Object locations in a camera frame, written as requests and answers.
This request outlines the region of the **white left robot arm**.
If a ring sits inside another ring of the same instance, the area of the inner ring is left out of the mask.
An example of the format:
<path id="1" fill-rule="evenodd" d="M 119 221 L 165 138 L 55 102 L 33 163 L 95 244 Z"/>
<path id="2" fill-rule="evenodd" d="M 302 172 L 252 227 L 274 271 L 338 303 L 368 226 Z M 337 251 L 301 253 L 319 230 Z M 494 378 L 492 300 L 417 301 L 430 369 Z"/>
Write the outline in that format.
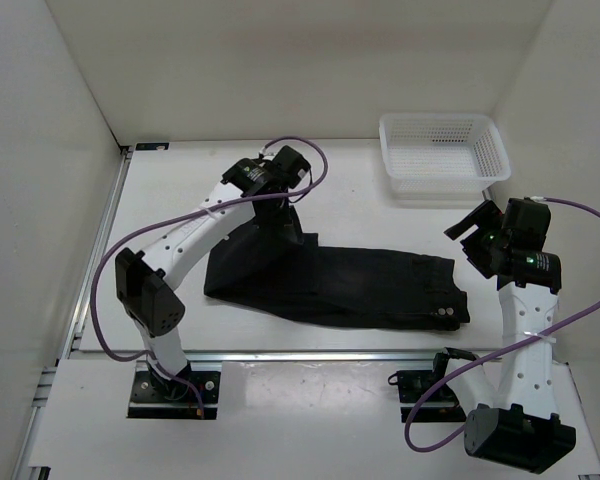
<path id="1" fill-rule="evenodd" d="M 232 165 L 200 204 L 196 216 L 134 252 L 115 258 L 116 294 L 139 330 L 155 388 L 168 400 L 186 395 L 191 368 L 178 324 L 185 306 L 176 295 L 185 277 L 216 245 L 243 224 L 291 219 L 288 193 L 311 176 L 309 162 L 282 148 L 271 159 L 244 158 Z"/>

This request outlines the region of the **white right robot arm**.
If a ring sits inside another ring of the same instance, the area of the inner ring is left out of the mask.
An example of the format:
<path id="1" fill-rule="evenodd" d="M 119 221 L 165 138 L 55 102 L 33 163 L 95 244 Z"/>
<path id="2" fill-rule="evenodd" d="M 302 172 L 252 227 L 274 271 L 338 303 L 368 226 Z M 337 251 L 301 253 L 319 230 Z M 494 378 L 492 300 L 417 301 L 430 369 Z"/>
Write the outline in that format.
<path id="1" fill-rule="evenodd" d="M 429 375 L 432 393 L 456 397 L 465 411 L 469 456 L 532 474 L 548 470 L 576 444 L 553 392 L 553 340 L 546 330 L 557 313 L 562 268 L 544 249 L 550 220 L 549 208 L 530 199 L 511 199 L 504 210 L 485 200 L 446 230 L 481 275 L 496 278 L 507 352 L 498 384 L 482 366 L 463 373 L 447 364 Z"/>

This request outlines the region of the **black trousers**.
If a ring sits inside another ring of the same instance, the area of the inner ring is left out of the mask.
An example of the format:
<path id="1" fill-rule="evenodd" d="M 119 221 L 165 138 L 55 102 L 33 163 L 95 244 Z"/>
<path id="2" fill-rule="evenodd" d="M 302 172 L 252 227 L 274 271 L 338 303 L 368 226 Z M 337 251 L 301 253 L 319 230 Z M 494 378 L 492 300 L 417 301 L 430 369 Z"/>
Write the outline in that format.
<path id="1" fill-rule="evenodd" d="M 457 331 L 470 314 L 454 266 L 437 256 L 322 246 L 315 233 L 292 244 L 251 220 L 211 250 L 204 293 L 309 325 Z"/>

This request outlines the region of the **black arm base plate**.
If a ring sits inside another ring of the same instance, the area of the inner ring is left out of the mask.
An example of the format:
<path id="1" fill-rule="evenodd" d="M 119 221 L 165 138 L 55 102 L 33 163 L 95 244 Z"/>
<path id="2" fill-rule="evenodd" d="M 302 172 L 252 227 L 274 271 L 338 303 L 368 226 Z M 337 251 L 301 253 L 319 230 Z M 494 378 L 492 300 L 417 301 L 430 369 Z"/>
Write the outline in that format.
<path id="1" fill-rule="evenodd" d="M 186 385 L 159 380 L 145 364 L 136 366 L 129 395 L 130 419 L 216 420 L 221 371 L 204 367 L 189 372 L 188 381 L 197 388 L 202 403 Z"/>

